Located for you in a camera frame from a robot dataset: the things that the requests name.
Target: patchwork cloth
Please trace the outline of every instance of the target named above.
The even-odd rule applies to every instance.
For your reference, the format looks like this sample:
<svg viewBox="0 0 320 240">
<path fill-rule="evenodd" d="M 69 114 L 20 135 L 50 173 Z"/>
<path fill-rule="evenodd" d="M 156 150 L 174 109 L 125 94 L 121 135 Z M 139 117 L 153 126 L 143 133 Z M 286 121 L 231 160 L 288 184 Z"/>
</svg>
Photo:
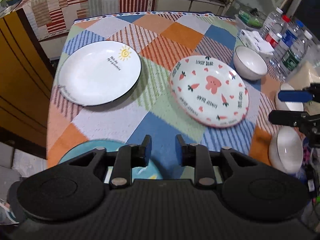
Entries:
<svg viewBox="0 0 320 240">
<path fill-rule="evenodd" d="M 174 65 L 190 55 L 215 57 L 233 69 L 233 51 L 242 45 L 236 38 L 235 23 L 213 14 L 182 12 L 137 12 L 75 21 L 63 48 L 58 69 L 82 46 L 104 40 L 121 41 L 134 48 L 142 71 L 134 91 L 121 101 L 82 107 L 67 101 L 56 80 L 50 101 L 47 158 L 54 166 L 72 147 L 93 139 L 106 138 L 140 144 L 152 136 L 152 155 L 164 178 L 193 176 L 190 167 L 180 167 L 175 155 L 175 136 L 187 143 L 201 143 L 219 151 L 230 146 L 266 164 L 271 137 L 279 127 L 268 121 L 275 109 L 280 87 L 272 68 L 259 81 L 244 81 L 249 93 L 246 118 L 227 129 L 206 127 L 185 114 L 172 97 L 168 77 Z"/>
<path fill-rule="evenodd" d="M 152 0 L 22 0 L 38 40 L 70 31 L 76 19 L 126 12 L 151 11 Z"/>
</svg>

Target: plate with sun design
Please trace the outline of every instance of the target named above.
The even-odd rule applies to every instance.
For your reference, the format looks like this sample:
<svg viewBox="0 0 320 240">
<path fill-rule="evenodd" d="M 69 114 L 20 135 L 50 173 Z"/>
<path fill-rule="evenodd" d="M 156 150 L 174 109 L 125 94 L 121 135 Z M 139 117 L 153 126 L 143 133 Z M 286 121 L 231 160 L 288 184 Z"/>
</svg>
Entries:
<svg viewBox="0 0 320 240">
<path fill-rule="evenodd" d="M 182 109 L 207 126 L 236 125 L 248 112 L 249 95 L 241 77 L 215 58 L 183 58 L 172 69 L 169 82 Z"/>
<path fill-rule="evenodd" d="M 140 57 L 131 47 L 118 41 L 98 41 L 71 54 L 60 68 L 57 82 L 69 101 L 96 106 L 127 93 L 140 73 Z"/>
</svg>

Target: tablecloth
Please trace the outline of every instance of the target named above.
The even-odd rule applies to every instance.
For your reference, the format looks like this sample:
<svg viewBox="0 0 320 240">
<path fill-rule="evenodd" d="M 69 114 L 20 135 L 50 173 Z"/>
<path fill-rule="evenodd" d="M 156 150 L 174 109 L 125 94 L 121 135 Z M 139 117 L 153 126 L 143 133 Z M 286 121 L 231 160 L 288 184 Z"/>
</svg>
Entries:
<svg viewBox="0 0 320 240">
<path fill-rule="evenodd" d="M 122 12 L 151 11 L 152 0 L 22 0 L 38 40 L 69 32 L 79 18 Z"/>
<path fill-rule="evenodd" d="M 184 12 L 138 12 L 76 21 L 58 69 L 82 46 L 114 40 L 137 51 L 142 72 L 131 93 L 101 106 L 68 102 L 54 81 L 47 132 L 48 166 L 56 165 L 68 150 L 87 140 L 106 138 L 140 144 L 146 134 L 152 136 L 151 157 L 164 178 L 188 177 L 193 172 L 178 165 L 174 147 L 177 134 L 182 134 L 187 143 L 201 143 L 215 151 L 230 146 L 270 165 L 268 146 L 279 126 L 268 121 L 268 114 L 275 109 L 274 97 L 280 87 L 271 67 L 261 80 L 244 81 L 249 93 L 248 114 L 230 128 L 199 124 L 180 110 L 170 93 L 170 70 L 184 57 L 206 55 L 235 68 L 233 51 L 242 42 L 236 37 L 234 24 L 213 14 Z"/>
</svg>

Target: bottle cap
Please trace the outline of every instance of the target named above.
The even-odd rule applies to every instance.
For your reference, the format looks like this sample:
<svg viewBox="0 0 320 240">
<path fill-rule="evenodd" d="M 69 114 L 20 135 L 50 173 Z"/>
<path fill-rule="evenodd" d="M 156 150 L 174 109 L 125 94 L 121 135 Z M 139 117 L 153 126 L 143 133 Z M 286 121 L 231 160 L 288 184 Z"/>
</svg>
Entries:
<svg viewBox="0 0 320 240">
<path fill-rule="evenodd" d="M 302 28 L 304 25 L 303 25 L 303 23 L 301 22 L 301 21 L 299 21 L 299 20 L 296 20 L 296 24 L 300 27 L 300 28 Z"/>
<path fill-rule="evenodd" d="M 304 32 L 304 36 L 305 36 L 308 40 L 311 40 L 311 39 L 312 39 L 312 35 L 311 35 L 310 32 L 308 32 L 307 30 Z"/>
<path fill-rule="evenodd" d="M 289 23 L 289 22 L 290 22 L 290 19 L 287 17 L 287 15 L 283 15 L 283 16 L 282 16 L 282 19 L 283 19 L 286 23 Z"/>
<path fill-rule="evenodd" d="M 276 8 L 276 11 L 278 12 L 278 13 L 280 13 L 280 14 L 283 14 L 283 11 L 280 9 L 280 8 Z"/>
</svg>

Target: plate with carrot pattern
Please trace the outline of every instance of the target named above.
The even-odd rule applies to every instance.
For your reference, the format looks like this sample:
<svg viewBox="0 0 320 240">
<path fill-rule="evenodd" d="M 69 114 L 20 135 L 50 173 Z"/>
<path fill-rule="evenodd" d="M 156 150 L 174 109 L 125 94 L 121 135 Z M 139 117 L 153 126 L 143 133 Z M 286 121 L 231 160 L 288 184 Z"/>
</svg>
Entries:
<svg viewBox="0 0 320 240">
<path fill-rule="evenodd" d="M 212 57 L 190 56 L 180 60 L 171 71 L 170 87 L 182 109 L 207 126 L 236 125 L 248 112 L 249 95 L 241 77 Z"/>
</svg>

